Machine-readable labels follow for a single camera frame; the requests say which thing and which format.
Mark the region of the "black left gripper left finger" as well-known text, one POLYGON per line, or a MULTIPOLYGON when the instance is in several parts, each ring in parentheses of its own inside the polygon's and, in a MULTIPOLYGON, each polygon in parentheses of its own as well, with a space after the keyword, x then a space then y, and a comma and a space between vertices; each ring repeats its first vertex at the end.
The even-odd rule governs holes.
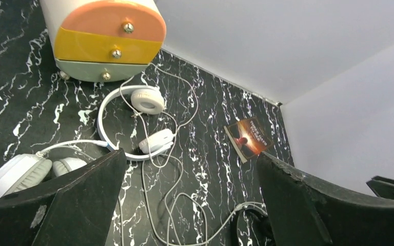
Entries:
POLYGON ((126 161, 116 150, 0 198, 0 245, 104 245, 126 161))

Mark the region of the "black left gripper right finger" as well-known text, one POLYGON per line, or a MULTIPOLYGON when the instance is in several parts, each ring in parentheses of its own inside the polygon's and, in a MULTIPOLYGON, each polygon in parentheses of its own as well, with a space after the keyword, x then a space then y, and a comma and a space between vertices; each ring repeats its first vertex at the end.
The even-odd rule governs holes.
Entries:
POLYGON ((394 200, 325 181, 277 158, 257 158, 277 245, 394 245, 394 200))

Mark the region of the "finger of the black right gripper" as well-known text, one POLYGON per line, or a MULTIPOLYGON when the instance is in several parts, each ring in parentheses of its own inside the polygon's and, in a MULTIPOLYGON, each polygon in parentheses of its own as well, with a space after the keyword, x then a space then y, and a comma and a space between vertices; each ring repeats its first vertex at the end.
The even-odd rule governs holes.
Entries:
POLYGON ((375 176, 366 184, 377 197, 394 200, 394 179, 375 176))

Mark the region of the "large white over-ear headphones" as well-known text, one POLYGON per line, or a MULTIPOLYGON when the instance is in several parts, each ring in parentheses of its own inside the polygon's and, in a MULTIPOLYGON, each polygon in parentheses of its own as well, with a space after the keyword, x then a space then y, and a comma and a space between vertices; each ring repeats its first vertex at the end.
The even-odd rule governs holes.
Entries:
MULTIPOLYGON (((44 178, 47 176, 49 171, 52 168, 55 168, 55 174, 56 176, 61 176, 64 174, 67 174, 71 171, 74 171, 78 168, 81 168, 85 166, 87 163, 81 159, 78 158, 67 158, 66 160, 60 160, 56 163, 52 163, 51 160, 46 159, 44 156, 48 152, 50 152, 53 149, 57 148, 70 148, 73 149, 77 152, 82 153, 86 157, 90 158, 91 160, 95 160, 93 157, 89 156, 88 154, 78 150, 74 146, 71 146, 72 144, 77 144, 77 143, 92 143, 100 147, 104 148, 111 148, 112 150, 118 150, 119 148, 116 146, 113 146, 107 141, 102 141, 102 140, 88 140, 88 139, 83 139, 83 140, 71 140, 71 141, 65 141, 62 143, 54 144, 50 147, 47 147, 41 151, 36 152, 35 154, 19 154, 14 157, 12 157, 9 161, 7 161, 5 164, 3 164, 0 167, 0 198, 4 197, 5 195, 9 195, 21 190, 25 190, 28 188, 31 188, 33 186, 38 185, 41 183, 44 178)), ((153 232, 155 233, 155 236, 165 245, 207 245, 211 240, 215 238, 216 235, 218 235, 225 227, 227 222, 230 221, 231 218, 233 218, 234 215, 239 215, 240 211, 245 211, 246 209, 250 209, 251 212, 255 212, 257 214, 256 216, 266 216, 266 212, 264 212, 263 208, 263 203, 259 202, 253 202, 253 201, 247 201, 240 203, 237 205, 233 211, 229 214, 227 219, 222 223, 221 227, 211 236, 208 238, 207 235, 207 216, 205 211, 203 210, 203 207, 198 204, 191 196, 185 194, 185 193, 179 193, 177 197, 175 198, 173 204, 171 205, 171 209, 168 208, 167 206, 167 212, 169 214, 168 218, 168 225, 172 224, 174 234, 176 236, 176 239, 178 241, 178 244, 174 244, 167 240, 163 240, 157 233, 156 229, 154 228, 153 224, 153 219, 151 217, 151 212, 150 208, 147 207, 148 209, 148 215, 149 215, 149 220, 150 224, 152 226, 153 232), (196 242, 194 244, 181 244, 178 238, 177 231, 174 227, 173 223, 173 218, 172 218, 172 209, 175 207, 175 203, 177 201, 177 198, 179 196, 185 196, 189 200, 193 202, 193 204, 197 207, 199 207, 202 211, 203 214, 203 221, 205 223, 204 228, 205 228, 205 239, 202 242, 196 242)))

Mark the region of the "small white on-ear headphones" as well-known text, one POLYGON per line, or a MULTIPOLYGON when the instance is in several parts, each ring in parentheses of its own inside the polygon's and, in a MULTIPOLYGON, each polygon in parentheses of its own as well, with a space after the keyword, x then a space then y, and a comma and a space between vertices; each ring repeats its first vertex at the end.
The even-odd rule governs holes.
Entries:
MULTIPOLYGON (((150 63, 151 66, 164 74, 170 75, 175 77, 190 87, 190 91, 194 97, 195 102, 195 111, 191 118, 182 124, 178 124, 174 121, 175 130, 171 131, 170 129, 163 129, 161 131, 155 132, 151 135, 148 135, 146 124, 143 123, 143 130, 145 133, 145 139, 139 143, 139 149, 143 152, 143 155, 135 155, 126 153, 126 157, 130 161, 139 161, 142 163, 142 171, 141 171, 141 178, 142 178, 142 186, 143 192, 145 197, 145 206, 148 213, 149 222, 151 228, 156 236, 156 238, 164 243, 165 245, 170 245, 169 238, 163 240, 157 233, 155 225, 153 223, 152 215, 150 212, 150 206, 148 204, 148 196, 147 190, 145 185, 145 177, 144 177, 144 163, 149 161, 151 164, 158 168, 162 169, 165 167, 169 161, 172 153, 172 150, 175 147, 176 143, 176 136, 180 130, 180 128, 189 124, 194 117, 196 116, 198 109, 199 109, 199 102, 194 87, 191 83, 179 76, 166 72, 159 68, 154 63, 150 63)), ((133 85, 128 86, 127 83, 130 82, 132 79, 128 79, 124 81, 117 89, 111 91, 102 101, 100 105, 100 109, 98 111, 97 116, 97 131, 99 136, 101 137, 102 141, 105 143, 105 147, 108 148, 110 151, 118 150, 119 144, 113 144, 112 141, 107 136, 104 124, 103 124, 103 115, 106 110, 107 105, 115 98, 121 97, 124 103, 133 110, 134 115, 133 117, 139 117, 143 120, 142 115, 158 115, 158 114, 165 114, 171 119, 174 119, 172 115, 165 112, 165 101, 164 98, 157 87, 148 86, 148 85, 133 85)))

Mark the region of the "orange brown paperback book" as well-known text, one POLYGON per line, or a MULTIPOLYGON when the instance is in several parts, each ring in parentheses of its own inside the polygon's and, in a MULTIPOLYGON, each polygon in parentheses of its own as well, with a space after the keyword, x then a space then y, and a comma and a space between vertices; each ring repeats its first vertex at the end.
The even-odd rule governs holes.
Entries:
POLYGON ((273 146, 272 139, 256 116, 224 126, 224 130, 242 163, 273 146))

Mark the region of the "pastel mini drawer cabinet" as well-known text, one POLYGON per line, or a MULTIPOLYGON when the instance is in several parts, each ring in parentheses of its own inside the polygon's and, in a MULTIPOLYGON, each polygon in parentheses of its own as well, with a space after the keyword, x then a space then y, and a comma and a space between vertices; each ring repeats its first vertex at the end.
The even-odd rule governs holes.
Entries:
POLYGON ((145 70, 166 38, 154 1, 41 0, 60 77, 126 80, 145 70))

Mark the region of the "black wired headphones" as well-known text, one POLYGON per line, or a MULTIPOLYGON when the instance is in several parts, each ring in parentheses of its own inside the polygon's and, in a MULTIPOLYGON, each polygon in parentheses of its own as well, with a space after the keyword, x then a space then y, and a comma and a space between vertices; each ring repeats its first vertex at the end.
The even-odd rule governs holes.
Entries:
POLYGON ((258 231, 258 238, 265 239, 269 242, 269 245, 276 245, 268 215, 265 215, 256 208, 243 208, 239 209, 239 211, 235 213, 230 224, 231 245, 240 245, 239 220, 242 218, 249 219, 248 225, 252 229, 256 229, 258 231))

